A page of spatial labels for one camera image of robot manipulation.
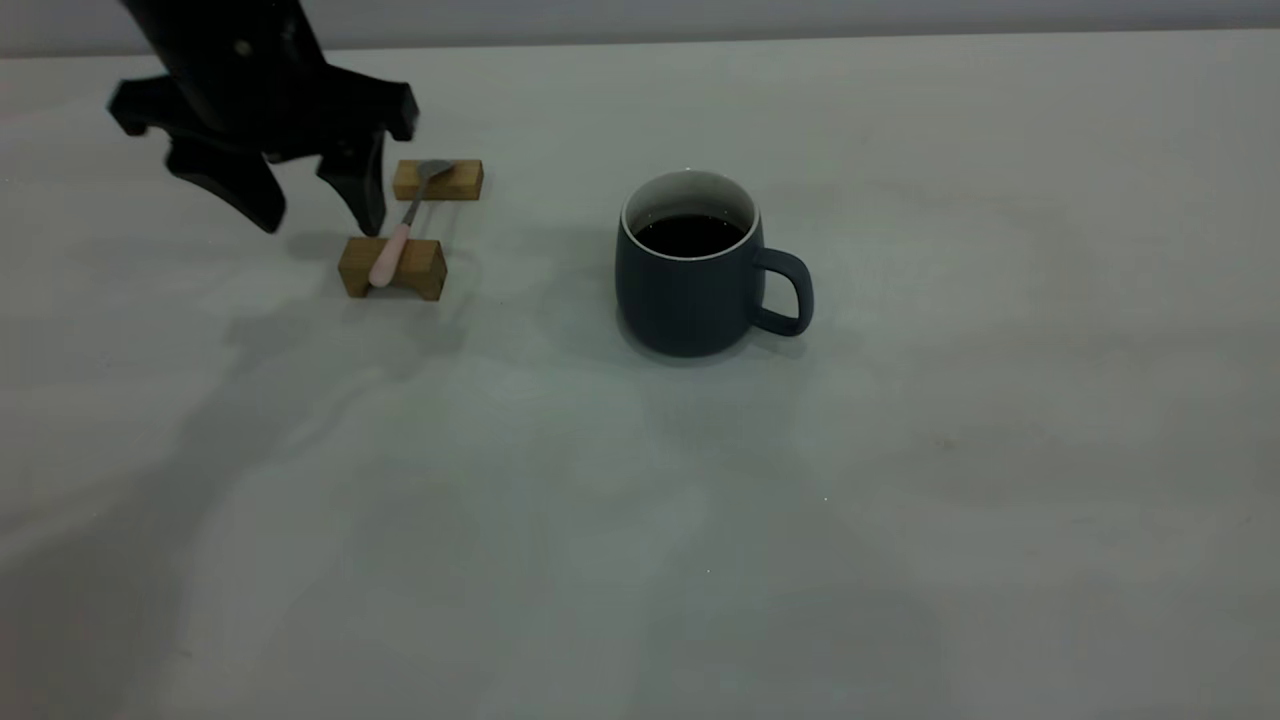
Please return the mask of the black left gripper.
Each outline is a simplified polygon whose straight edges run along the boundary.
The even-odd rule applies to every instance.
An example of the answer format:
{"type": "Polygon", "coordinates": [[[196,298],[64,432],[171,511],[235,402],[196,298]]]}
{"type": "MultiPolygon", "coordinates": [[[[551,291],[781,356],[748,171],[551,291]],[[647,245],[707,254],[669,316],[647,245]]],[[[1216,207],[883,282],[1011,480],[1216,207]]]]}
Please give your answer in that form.
{"type": "Polygon", "coordinates": [[[165,164],[174,177],[273,234],[285,196],[266,160],[242,152],[297,158],[306,143],[330,145],[317,177],[362,234],[380,234],[387,132],[411,140],[419,119],[407,83],[330,64],[298,1],[128,1],[125,9],[165,72],[122,81],[108,110],[128,136],[160,128],[186,137],[170,140],[165,164]],[[348,135],[366,129],[384,131],[348,135]]]}

